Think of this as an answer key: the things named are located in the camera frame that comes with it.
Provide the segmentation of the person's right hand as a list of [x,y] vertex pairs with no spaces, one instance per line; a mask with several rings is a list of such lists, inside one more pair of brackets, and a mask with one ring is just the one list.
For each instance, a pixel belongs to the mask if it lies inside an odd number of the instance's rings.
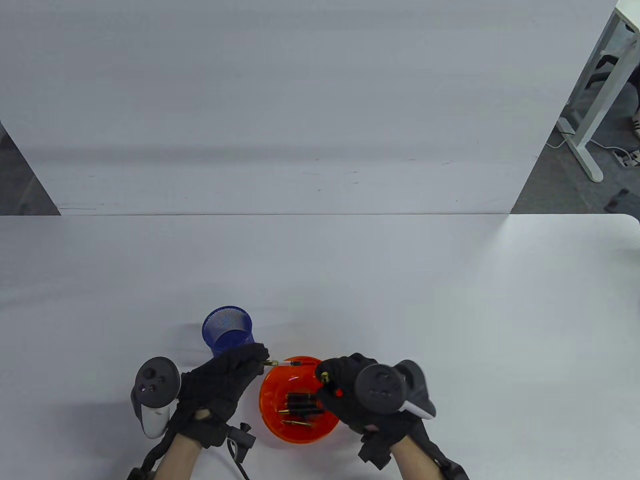
[[376,359],[358,352],[321,361],[315,369],[315,375],[318,380],[327,377],[327,381],[322,382],[322,387],[317,392],[320,403],[361,435],[364,445],[379,442],[382,449],[389,450],[407,436],[419,442],[428,442],[430,438],[425,424],[418,416],[407,412],[375,414],[357,399],[357,375],[364,368],[377,364]]

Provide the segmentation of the person's left hand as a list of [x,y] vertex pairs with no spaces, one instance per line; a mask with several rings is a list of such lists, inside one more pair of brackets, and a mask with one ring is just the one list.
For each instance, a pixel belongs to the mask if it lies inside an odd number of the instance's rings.
[[167,429],[198,442],[203,448],[219,447],[230,430],[247,387],[265,370],[269,350],[262,343],[247,343],[210,359],[181,375],[177,406]]

